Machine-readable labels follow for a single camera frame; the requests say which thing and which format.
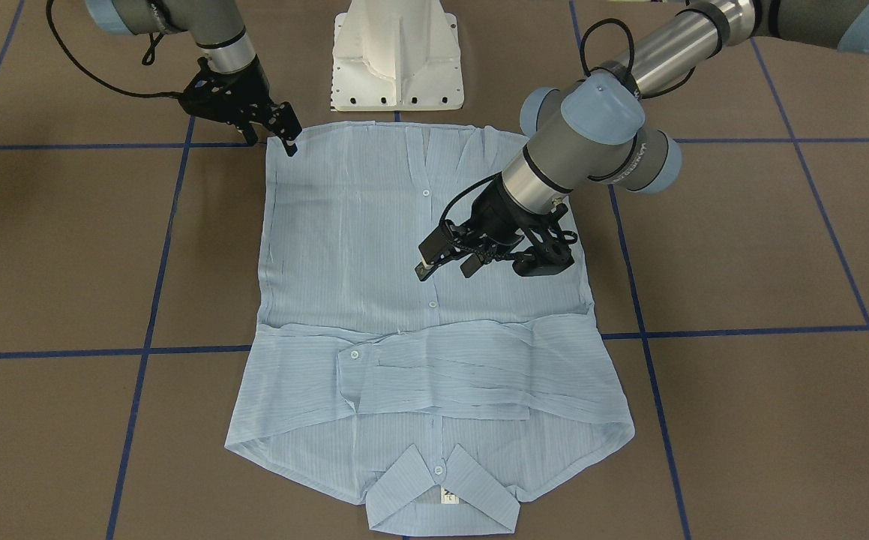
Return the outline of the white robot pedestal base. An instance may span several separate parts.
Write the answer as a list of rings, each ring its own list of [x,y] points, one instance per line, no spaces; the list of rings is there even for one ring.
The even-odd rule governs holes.
[[[440,1],[352,1],[334,18],[335,112],[445,112],[465,102],[459,25]]]

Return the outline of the light blue button shirt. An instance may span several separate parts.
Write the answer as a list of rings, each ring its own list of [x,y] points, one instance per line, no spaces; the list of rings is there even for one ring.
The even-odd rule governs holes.
[[[256,334],[225,448],[394,536],[493,536],[635,437],[583,250],[549,277],[426,281],[421,240],[526,143],[338,122],[265,156]]]

